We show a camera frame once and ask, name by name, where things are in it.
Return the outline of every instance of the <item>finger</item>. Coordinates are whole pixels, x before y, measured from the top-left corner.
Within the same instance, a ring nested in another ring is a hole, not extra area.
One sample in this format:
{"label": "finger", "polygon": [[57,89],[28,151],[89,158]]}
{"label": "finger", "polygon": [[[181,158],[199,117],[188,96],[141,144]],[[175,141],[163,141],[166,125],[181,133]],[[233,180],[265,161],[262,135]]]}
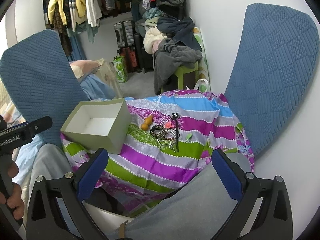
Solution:
{"label": "finger", "polygon": [[13,212],[13,216],[16,220],[19,220],[23,217],[23,215],[24,215],[24,202],[20,200],[20,205]]}
{"label": "finger", "polygon": [[8,175],[10,178],[14,178],[19,173],[19,168],[15,162],[12,162],[11,166],[8,169]]}
{"label": "finger", "polygon": [[16,183],[13,183],[13,193],[12,196],[8,198],[7,205],[11,209],[21,205],[21,187]]}
{"label": "finger", "polygon": [[5,204],[5,197],[2,193],[0,193],[0,204]]}

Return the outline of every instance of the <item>open box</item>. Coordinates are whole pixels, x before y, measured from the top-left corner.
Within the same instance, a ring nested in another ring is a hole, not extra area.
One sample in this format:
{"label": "open box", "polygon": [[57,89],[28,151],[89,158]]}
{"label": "open box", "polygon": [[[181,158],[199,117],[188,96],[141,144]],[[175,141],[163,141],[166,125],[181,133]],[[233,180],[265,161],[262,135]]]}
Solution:
{"label": "open box", "polygon": [[124,98],[80,102],[61,128],[71,141],[88,150],[120,154],[132,116]]}

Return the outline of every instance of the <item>stool leg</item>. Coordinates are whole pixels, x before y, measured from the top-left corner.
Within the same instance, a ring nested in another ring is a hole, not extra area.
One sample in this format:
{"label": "stool leg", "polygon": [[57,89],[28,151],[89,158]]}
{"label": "stool leg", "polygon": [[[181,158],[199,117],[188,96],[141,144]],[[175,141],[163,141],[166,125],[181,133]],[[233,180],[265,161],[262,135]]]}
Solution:
{"label": "stool leg", "polygon": [[175,75],[178,77],[178,89],[183,90],[183,69],[182,67],[178,67],[177,71],[175,72]]}

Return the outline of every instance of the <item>black suitcase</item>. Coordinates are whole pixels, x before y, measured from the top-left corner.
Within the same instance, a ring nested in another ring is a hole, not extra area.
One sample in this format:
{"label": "black suitcase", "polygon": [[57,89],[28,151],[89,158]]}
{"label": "black suitcase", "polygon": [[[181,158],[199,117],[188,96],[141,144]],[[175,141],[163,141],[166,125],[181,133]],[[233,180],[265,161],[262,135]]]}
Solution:
{"label": "black suitcase", "polygon": [[143,47],[143,38],[139,33],[134,35],[134,42],[139,60],[140,69],[145,73],[147,70],[153,70],[152,54],[148,54]]}

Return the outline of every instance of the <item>suitcase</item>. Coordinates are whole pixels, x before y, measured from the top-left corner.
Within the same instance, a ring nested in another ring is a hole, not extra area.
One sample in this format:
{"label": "suitcase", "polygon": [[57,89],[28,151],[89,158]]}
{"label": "suitcase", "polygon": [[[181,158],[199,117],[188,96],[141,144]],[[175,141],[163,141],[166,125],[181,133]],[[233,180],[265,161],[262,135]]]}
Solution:
{"label": "suitcase", "polygon": [[134,42],[136,45],[136,51],[139,59],[139,67],[143,73],[148,70],[153,70],[153,58],[152,54],[145,51],[143,47],[143,38],[139,33],[134,35]]}
{"label": "suitcase", "polygon": [[134,46],[134,21],[119,22],[114,25],[118,48]]}
{"label": "suitcase", "polygon": [[118,53],[120,56],[124,56],[127,67],[127,72],[135,72],[138,68],[137,54],[134,46],[121,48]]}

